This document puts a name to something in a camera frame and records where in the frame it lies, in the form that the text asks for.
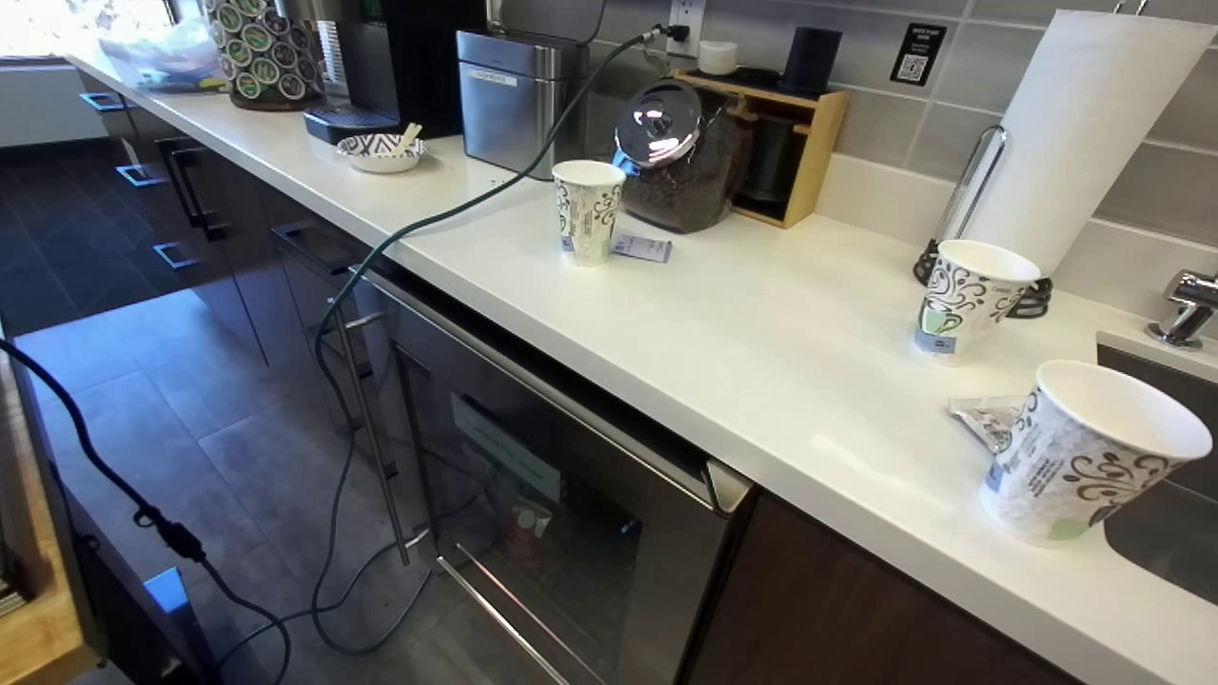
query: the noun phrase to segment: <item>coffee machine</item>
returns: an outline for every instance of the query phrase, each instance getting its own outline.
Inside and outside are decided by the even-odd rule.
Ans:
[[[455,29],[484,29],[484,0],[313,0],[328,71],[347,93],[303,115],[322,139],[399,134],[417,120],[431,137],[460,134]]]

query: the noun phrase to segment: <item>paper towel roll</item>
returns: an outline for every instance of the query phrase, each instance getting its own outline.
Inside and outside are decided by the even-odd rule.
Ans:
[[[1006,242],[1055,275],[1215,29],[1059,12],[1002,119],[1007,147],[964,234]]]

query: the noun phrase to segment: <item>patterned paper cup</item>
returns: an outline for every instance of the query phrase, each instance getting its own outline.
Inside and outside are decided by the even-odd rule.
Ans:
[[[606,262],[625,171],[600,161],[563,161],[552,168],[558,201],[558,242],[576,262]]]
[[[977,241],[941,242],[941,262],[926,285],[912,343],[932,352],[960,352],[987,338],[1040,267],[1007,248]]]
[[[987,494],[1015,534],[1068,541],[1211,449],[1205,421],[1153,385],[1041,362]]]

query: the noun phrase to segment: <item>stainless steel dishwasher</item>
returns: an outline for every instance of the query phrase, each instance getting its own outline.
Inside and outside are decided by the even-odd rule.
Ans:
[[[421,471],[435,561],[552,682],[678,682],[755,482],[406,275],[357,298]]]

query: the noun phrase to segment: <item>faucet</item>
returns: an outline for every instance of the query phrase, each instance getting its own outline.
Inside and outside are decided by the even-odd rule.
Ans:
[[[1180,270],[1169,285],[1169,301],[1176,301],[1176,315],[1169,322],[1148,322],[1145,332],[1169,347],[1201,347],[1196,334],[1218,308],[1218,276]]]

